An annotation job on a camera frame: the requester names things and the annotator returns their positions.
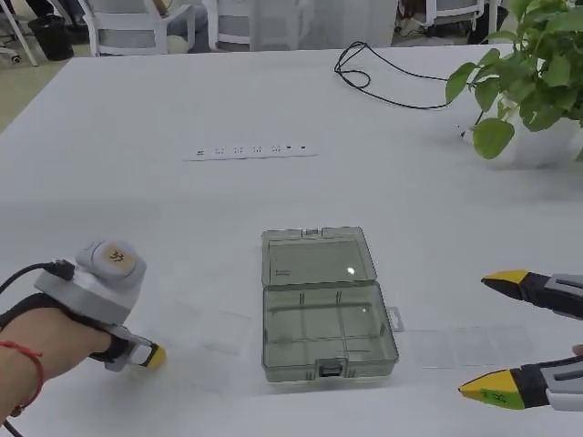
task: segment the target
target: plastic storage box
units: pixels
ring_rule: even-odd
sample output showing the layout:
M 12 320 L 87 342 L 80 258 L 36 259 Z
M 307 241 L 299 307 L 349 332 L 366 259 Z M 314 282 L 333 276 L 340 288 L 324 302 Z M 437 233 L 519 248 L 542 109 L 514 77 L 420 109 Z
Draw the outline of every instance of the plastic storage box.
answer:
M 360 228 L 266 231 L 262 252 L 268 381 L 391 373 L 398 352 Z

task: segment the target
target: red string bracelet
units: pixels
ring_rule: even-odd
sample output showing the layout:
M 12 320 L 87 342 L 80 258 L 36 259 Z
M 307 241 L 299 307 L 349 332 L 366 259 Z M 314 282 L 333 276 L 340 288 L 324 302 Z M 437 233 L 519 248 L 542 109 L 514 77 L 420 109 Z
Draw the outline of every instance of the red string bracelet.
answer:
M 35 401 L 35 399 L 40 394 L 40 391 L 43 389 L 43 384 L 45 383 L 45 369 L 43 368 L 43 364 L 39 360 L 39 357 L 42 357 L 43 354 L 32 352 L 30 349 L 28 349 L 24 346 L 21 346 L 19 344 L 16 344 L 13 341 L 0 341 L 0 346 L 8 348 L 8 349 L 14 349 L 15 351 L 22 353 L 23 355 L 28 357 L 35 364 L 35 367 L 36 367 L 37 378 L 36 378 L 35 394 L 33 394 L 32 398 L 30 398 L 30 400 L 28 400 L 27 403 L 22 403 L 22 404 L 17 405 L 15 407 L 11 416 L 17 417 L 22 413 L 22 411 L 28 405 L 30 405 L 31 403 L 33 403 Z

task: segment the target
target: electrical outlet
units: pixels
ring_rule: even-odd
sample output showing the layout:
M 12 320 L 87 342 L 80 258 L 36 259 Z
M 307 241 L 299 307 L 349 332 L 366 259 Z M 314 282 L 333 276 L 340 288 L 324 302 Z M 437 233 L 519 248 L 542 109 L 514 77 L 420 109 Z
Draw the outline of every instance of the electrical outlet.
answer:
M 187 161 L 208 161 L 222 159 L 253 159 L 253 158 L 288 158 L 315 157 L 318 151 L 312 146 L 275 145 L 275 146 L 233 146 L 200 148 L 194 158 Z

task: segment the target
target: black cable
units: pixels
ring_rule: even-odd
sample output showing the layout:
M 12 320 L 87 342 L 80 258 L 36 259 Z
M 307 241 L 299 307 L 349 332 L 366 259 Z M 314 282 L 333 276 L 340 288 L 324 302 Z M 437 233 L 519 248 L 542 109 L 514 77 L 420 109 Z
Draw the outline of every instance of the black cable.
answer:
M 39 264 L 32 264 L 28 267 L 20 269 L 17 273 L 12 275 L 10 278 L 5 280 L 5 282 L 2 285 L 0 285 L 0 294 L 2 294 L 8 287 L 10 287 L 10 285 L 12 285 L 12 283 L 15 280 L 17 280 L 21 276 L 24 276 L 26 273 L 31 272 L 33 270 L 50 269 L 53 265 L 54 263 L 52 262 L 42 262 Z M 12 424 L 9 421 L 4 421 L 4 426 L 8 430 L 8 432 L 10 432 L 14 437 L 24 437 L 20 432 L 18 432 L 18 430 L 14 426 L 12 426 Z
M 348 46 L 348 48 L 346 48 L 340 54 L 340 56 L 338 57 L 338 60 L 336 61 L 336 65 L 334 66 L 334 73 L 336 73 L 344 81 L 344 83 L 347 84 L 350 88 L 356 89 L 356 90 L 360 91 L 361 93 L 366 94 L 367 96 L 374 97 L 374 98 L 381 100 L 385 103 L 389 103 L 391 105 L 396 105 L 398 107 L 426 110 L 426 109 L 439 109 L 441 107 L 449 106 L 449 103 L 443 103 L 441 105 L 433 105 L 433 106 L 429 106 L 429 107 L 417 107 L 415 105 L 408 105 L 406 103 L 395 102 L 394 100 L 391 100 L 390 98 L 378 96 L 374 93 L 371 93 L 370 91 L 367 91 L 366 88 L 369 85 L 371 85 L 371 83 L 373 82 L 371 76 L 368 73 L 366 73 L 362 70 L 356 70 L 356 69 L 349 69 L 349 70 L 343 69 L 343 67 L 346 65 L 346 63 L 348 63 L 355 56 L 359 55 L 364 49 L 367 49 L 369 52 L 371 52 L 373 55 L 375 55 L 376 57 L 381 59 L 383 62 L 385 62 L 386 64 L 388 64 L 389 66 L 391 66 L 395 70 L 400 71 L 401 73 L 405 73 L 408 76 L 413 76 L 413 77 L 417 77 L 420 79 L 429 79 L 429 80 L 438 80 L 440 82 L 447 82 L 447 79 L 445 79 L 443 77 L 419 75 L 417 73 L 412 73 L 410 71 L 407 71 L 404 68 L 396 66 L 394 63 L 392 63 L 388 59 L 386 59 L 386 58 L 382 57 L 381 55 L 379 55 L 378 53 L 376 53 L 374 51 L 374 49 L 371 48 L 368 44 L 366 44 L 362 41 L 355 41 L 352 44 L 350 44 Z M 350 74 L 363 76 L 365 79 L 364 85 L 355 84 L 351 79 L 348 78 L 348 75 L 350 75 Z
M 18 432 L 18 430 L 12 426 L 12 423 L 10 423 L 9 421 L 4 421 L 4 427 L 8 430 L 8 432 L 10 432 L 14 437 L 25 437 L 24 435 L 22 435 L 20 432 Z
M 53 266 L 52 262 L 40 262 L 38 264 L 31 264 L 28 267 L 24 267 L 23 269 L 20 269 L 17 273 L 12 275 L 10 278 L 5 280 L 2 285 L 0 285 L 0 294 L 2 294 L 4 292 L 4 290 L 6 290 L 8 287 L 10 287 L 15 280 L 17 280 L 21 276 L 25 275 L 26 273 L 29 273 L 33 270 L 50 269 L 52 266 Z

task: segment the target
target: open box lid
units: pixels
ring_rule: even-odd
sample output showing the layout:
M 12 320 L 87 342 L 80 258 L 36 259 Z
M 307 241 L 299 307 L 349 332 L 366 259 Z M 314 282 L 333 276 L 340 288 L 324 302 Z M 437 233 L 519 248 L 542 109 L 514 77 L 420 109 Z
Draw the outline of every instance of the open box lid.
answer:
M 263 232 L 264 287 L 376 280 L 360 228 Z

